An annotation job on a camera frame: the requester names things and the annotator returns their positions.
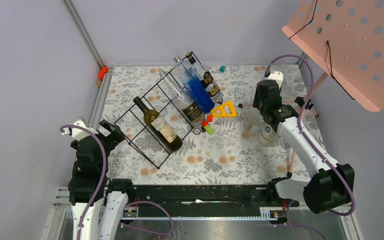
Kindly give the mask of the short clear glass bottle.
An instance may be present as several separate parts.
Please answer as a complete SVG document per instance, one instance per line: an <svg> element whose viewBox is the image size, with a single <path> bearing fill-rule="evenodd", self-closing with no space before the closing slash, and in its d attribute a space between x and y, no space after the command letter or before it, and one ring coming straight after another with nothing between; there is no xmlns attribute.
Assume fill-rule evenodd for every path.
<svg viewBox="0 0 384 240"><path fill-rule="evenodd" d="M243 128L250 134L257 135L263 127L263 119L260 112L251 106L242 108Z"/></svg>

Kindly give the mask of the black wire wine rack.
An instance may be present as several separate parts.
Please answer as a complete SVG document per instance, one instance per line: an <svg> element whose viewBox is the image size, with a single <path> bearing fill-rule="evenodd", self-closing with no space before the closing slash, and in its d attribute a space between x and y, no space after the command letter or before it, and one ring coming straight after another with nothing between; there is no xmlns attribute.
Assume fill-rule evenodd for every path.
<svg viewBox="0 0 384 240"><path fill-rule="evenodd" d="M182 89L187 91L176 75L174 67L175 65L165 72L167 72ZM139 97L149 109L154 109L159 112L174 129L182 140L182 147L179 150L170 152L145 124L142 111L133 102L135 97ZM160 76L142 95L135 97L129 100L131 106L120 114L114 123L121 127L122 132L125 134L127 144L157 170L161 169L167 159L172 155L181 152L182 148L186 146L187 137L190 134L194 134L194 128L200 128L201 133L206 132L202 125L191 125L181 114L180 110L176 108L172 102L173 100L169 96L168 88Z"/></svg>

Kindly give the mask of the clear bottle black cap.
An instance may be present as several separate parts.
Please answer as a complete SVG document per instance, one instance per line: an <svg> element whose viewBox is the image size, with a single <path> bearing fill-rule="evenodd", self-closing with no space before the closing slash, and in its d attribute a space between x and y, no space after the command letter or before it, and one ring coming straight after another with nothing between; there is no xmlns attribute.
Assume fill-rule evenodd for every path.
<svg viewBox="0 0 384 240"><path fill-rule="evenodd" d="M280 139L280 135L270 125L264 124L257 136L258 142L264 147L273 147Z"/></svg>

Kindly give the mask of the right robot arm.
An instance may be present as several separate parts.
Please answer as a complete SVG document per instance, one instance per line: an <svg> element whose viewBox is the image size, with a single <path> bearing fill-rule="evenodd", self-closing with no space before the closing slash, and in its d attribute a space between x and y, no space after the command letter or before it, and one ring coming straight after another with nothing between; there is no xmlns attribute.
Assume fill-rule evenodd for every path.
<svg viewBox="0 0 384 240"><path fill-rule="evenodd" d="M315 214L328 211L340 216L351 215L356 209L354 169L329 155L305 128L304 106L297 112L283 103L281 88L270 77L270 68L268 65L264 80L256 86L252 106L293 149L306 167L310 181L293 180L290 176L274 178L268 183L267 201L273 206L285 200L304 202Z"/></svg>

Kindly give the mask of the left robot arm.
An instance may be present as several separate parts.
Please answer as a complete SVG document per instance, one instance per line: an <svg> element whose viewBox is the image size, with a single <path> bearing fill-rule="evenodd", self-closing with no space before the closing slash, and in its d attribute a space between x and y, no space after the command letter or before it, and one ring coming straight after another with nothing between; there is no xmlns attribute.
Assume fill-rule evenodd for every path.
<svg viewBox="0 0 384 240"><path fill-rule="evenodd" d="M108 157L126 136L106 120L99 124L108 135L88 127L81 117L60 128L73 138L70 146L76 151L68 183L75 240L113 240L125 206L135 200L130 179L107 177Z"/></svg>

